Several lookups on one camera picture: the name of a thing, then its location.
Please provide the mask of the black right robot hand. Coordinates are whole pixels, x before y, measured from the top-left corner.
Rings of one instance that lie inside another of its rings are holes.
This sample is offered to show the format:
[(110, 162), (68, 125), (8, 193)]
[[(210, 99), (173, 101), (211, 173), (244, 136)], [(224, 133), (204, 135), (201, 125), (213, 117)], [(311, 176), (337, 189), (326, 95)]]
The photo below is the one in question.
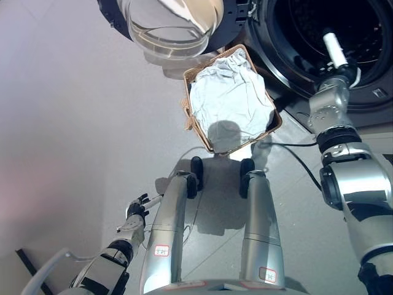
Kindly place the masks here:
[(322, 40), (330, 58), (328, 64), (332, 67), (329, 73), (335, 76), (345, 77), (348, 80), (349, 87), (355, 87), (359, 83), (362, 75), (357, 62), (353, 58), (347, 58), (345, 56), (336, 34), (330, 28), (323, 30)]

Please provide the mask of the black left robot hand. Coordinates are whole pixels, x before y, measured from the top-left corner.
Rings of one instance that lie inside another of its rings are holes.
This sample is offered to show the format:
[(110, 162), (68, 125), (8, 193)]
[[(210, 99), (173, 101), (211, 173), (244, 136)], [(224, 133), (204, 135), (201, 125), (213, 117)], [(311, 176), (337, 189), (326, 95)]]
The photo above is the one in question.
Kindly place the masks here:
[(148, 194), (142, 194), (133, 200), (126, 209), (126, 218), (132, 215), (140, 215), (145, 218), (149, 214), (149, 209), (159, 204), (163, 199), (163, 195), (157, 195), (150, 198)]

